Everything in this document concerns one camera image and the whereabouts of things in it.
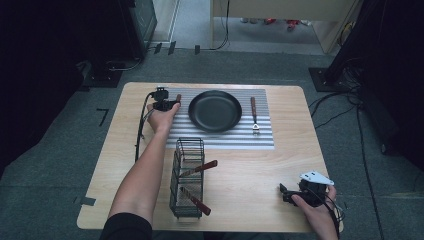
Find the red object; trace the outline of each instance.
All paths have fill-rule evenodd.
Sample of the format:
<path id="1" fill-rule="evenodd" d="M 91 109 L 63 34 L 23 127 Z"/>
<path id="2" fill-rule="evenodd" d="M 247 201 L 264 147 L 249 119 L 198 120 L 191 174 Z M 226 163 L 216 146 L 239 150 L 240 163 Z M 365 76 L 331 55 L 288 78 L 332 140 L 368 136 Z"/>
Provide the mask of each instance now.
<path id="1" fill-rule="evenodd" d="M 274 23 L 275 21 L 277 21 L 277 19 L 275 19 L 275 18 L 267 18 L 267 19 L 265 19 L 265 24 L 266 25 L 269 25 L 271 23 Z"/>
<path id="2" fill-rule="evenodd" d="M 287 30 L 291 31 L 300 23 L 300 20 L 287 20 L 286 22 L 289 25 Z"/>

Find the striped mat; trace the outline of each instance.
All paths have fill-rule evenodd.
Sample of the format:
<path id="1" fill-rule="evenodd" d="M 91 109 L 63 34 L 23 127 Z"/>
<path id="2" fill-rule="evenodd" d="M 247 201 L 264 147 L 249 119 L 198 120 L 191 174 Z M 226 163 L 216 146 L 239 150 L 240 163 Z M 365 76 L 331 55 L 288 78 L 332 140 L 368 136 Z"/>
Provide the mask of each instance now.
<path id="1" fill-rule="evenodd" d="M 175 148 L 180 137 L 199 137 L 205 149 L 274 149 L 271 119 L 265 89 L 206 89 L 206 88 L 168 88 L 169 99 L 174 100 L 177 94 L 182 95 L 181 108 L 174 118 L 171 133 L 167 141 L 168 148 Z M 194 97 L 209 90 L 219 90 L 233 95 L 240 102 L 242 116 L 240 122 L 223 133 L 207 133 L 198 129 L 188 116 L 188 107 Z M 255 97 L 257 123 L 260 134 L 253 135 L 253 117 L 250 97 Z"/>

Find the utensil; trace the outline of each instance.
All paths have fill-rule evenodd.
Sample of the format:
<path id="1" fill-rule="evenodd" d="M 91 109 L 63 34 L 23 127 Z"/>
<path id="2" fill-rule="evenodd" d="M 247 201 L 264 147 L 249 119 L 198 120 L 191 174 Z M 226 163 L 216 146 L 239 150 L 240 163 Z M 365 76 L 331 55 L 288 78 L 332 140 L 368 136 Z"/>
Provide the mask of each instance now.
<path id="1" fill-rule="evenodd" d="M 200 93 L 188 107 L 191 122 L 210 133 L 230 130 L 240 121 L 241 115 L 240 102 L 233 95 L 218 90 Z"/>
<path id="2" fill-rule="evenodd" d="M 206 216 L 209 216 L 209 214 L 211 214 L 211 209 L 208 208 L 205 204 L 203 204 L 199 199 L 197 199 L 196 197 L 194 197 L 193 195 L 191 195 L 191 193 L 185 188 L 185 187 L 180 187 L 181 192 L 183 192 L 189 199 L 190 201 L 196 205 L 196 207 L 204 214 L 206 214 Z"/>
<path id="3" fill-rule="evenodd" d="M 250 98 L 250 105 L 252 106 L 252 116 L 253 116 L 253 127 L 252 127 L 252 131 L 254 135 L 259 134 L 259 126 L 257 123 L 257 116 L 256 116 L 256 100 L 255 97 L 251 97 Z"/>
<path id="4" fill-rule="evenodd" d="M 210 161 L 210 162 L 208 162 L 206 164 L 203 164 L 201 166 L 198 166 L 196 168 L 193 168 L 193 169 L 190 169 L 188 171 L 183 172 L 180 175 L 180 177 L 185 177 L 185 176 L 191 175 L 193 173 L 204 171 L 206 169 L 213 168 L 213 167 L 216 167 L 216 166 L 218 166 L 218 161 L 217 160 L 213 160 L 213 161 Z"/>

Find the finger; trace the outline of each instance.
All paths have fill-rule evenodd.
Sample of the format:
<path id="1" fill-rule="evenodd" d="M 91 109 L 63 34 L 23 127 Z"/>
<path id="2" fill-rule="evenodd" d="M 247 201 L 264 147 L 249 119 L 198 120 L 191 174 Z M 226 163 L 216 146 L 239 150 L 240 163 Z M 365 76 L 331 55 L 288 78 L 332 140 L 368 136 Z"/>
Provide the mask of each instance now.
<path id="1" fill-rule="evenodd" d="M 147 111 L 150 111 L 150 110 L 152 110 L 153 109 L 153 104 L 149 104 L 149 105 L 147 105 Z"/>
<path id="2" fill-rule="evenodd" d="M 181 107 L 181 103 L 174 104 L 174 106 L 172 106 L 172 109 L 170 110 L 171 113 L 173 115 L 175 115 L 178 112 L 178 110 L 180 109 L 180 107 Z"/>
<path id="3" fill-rule="evenodd" d="M 335 200 L 336 200 L 336 194 L 337 194 L 337 190 L 336 190 L 336 188 L 335 188 L 333 185 L 328 185 L 328 193 L 327 193 L 327 196 L 328 196 L 331 200 L 335 201 Z"/>
<path id="4" fill-rule="evenodd" d="M 307 211 L 311 206 L 303 200 L 300 196 L 293 194 L 292 199 L 296 205 L 303 210 L 303 212 Z"/>

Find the human arm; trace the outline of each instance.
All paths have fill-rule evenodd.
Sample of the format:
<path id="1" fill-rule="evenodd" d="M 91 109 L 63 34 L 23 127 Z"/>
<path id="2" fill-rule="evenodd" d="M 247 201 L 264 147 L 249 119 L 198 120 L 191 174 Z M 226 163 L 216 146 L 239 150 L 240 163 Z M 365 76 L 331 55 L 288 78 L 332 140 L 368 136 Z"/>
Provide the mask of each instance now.
<path id="1" fill-rule="evenodd" d="M 152 224 L 162 179 L 166 141 L 179 108 L 180 104 L 174 104 L 167 112 L 154 110 L 147 119 L 155 134 L 119 186 L 109 217 L 127 212 L 143 217 Z M 148 105 L 147 109 L 150 111 L 152 105 Z"/>

